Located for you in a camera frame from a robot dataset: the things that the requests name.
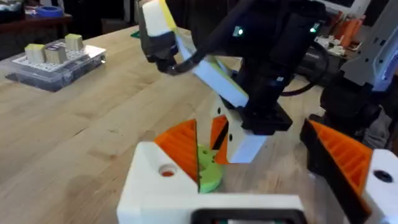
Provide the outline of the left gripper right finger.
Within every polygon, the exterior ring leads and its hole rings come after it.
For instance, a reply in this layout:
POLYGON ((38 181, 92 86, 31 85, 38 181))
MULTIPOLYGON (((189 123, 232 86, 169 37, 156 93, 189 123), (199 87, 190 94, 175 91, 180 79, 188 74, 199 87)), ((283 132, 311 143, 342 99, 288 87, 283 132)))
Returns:
POLYGON ((371 149, 319 122, 306 119, 300 140, 307 168, 323 177, 346 223, 397 223, 397 156, 371 149))

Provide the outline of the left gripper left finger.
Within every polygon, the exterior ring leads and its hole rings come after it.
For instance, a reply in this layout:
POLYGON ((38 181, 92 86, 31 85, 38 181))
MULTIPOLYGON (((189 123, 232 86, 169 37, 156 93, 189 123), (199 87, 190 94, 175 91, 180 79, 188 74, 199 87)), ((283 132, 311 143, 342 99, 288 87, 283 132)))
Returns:
POLYGON ((140 142, 119 200, 120 207, 135 207, 148 197, 197 195, 198 185, 156 143, 140 142))

